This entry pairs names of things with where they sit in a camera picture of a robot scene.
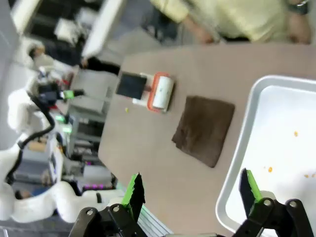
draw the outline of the brown towel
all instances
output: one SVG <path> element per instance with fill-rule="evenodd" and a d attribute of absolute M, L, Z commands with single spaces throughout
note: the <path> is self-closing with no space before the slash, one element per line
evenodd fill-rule
<path fill-rule="evenodd" d="M 172 141 L 183 152 L 215 167 L 235 106 L 220 100 L 188 96 Z"/>

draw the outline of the silver baking tray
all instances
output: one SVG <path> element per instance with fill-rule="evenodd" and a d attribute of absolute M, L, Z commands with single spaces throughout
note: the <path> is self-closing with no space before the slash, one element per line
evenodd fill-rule
<path fill-rule="evenodd" d="M 300 199 L 316 234 L 316 81 L 270 75 L 253 85 L 216 203 L 219 222 L 232 232 L 246 219 L 238 191 L 245 167 L 264 197 Z M 262 235 L 276 236 L 272 230 Z"/>

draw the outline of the white wall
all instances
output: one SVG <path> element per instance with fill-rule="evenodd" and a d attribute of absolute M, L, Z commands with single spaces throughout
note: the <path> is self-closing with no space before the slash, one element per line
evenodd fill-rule
<path fill-rule="evenodd" d="M 11 146 L 17 134 L 7 125 L 7 98 L 9 94 L 25 85 L 26 79 L 35 72 L 28 68 L 13 63 L 14 58 L 24 62 L 27 57 L 23 55 L 25 44 L 20 44 L 19 36 L 13 24 L 10 8 L 6 0 L 0 0 L 0 150 Z"/>
<path fill-rule="evenodd" d="M 10 7 L 7 1 L 0 1 L 0 86 L 5 68 L 18 42 L 18 35 L 10 16 Z"/>

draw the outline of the green light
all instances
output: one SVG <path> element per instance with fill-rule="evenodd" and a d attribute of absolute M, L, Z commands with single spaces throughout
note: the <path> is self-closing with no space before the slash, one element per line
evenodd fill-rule
<path fill-rule="evenodd" d="M 75 97 L 75 94 L 72 90 L 64 90 L 63 92 L 65 99 L 73 99 Z"/>
<path fill-rule="evenodd" d="M 64 127 L 63 132 L 71 133 L 72 129 L 70 127 Z"/>
<path fill-rule="evenodd" d="M 56 119 L 57 121 L 62 121 L 62 122 L 65 121 L 64 116 L 61 116 L 61 115 L 56 115 L 56 116 L 55 116 L 55 119 Z"/>

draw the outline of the table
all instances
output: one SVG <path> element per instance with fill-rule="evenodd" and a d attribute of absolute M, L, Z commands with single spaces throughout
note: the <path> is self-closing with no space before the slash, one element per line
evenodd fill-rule
<path fill-rule="evenodd" d="M 165 115 L 155 114 L 115 95 L 99 158 L 125 186 L 133 173 L 140 172 L 145 206 L 174 233 L 231 236 L 216 219 L 215 203 L 234 155 L 250 89 L 268 74 L 316 78 L 315 65 L 316 48 L 306 45 L 197 45 L 128 56 L 123 71 L 174 75 L 170 110 Z M 184 154 L 171 142 L 187 95 L 221 99 L 236 106 L 215 168 Z"/>

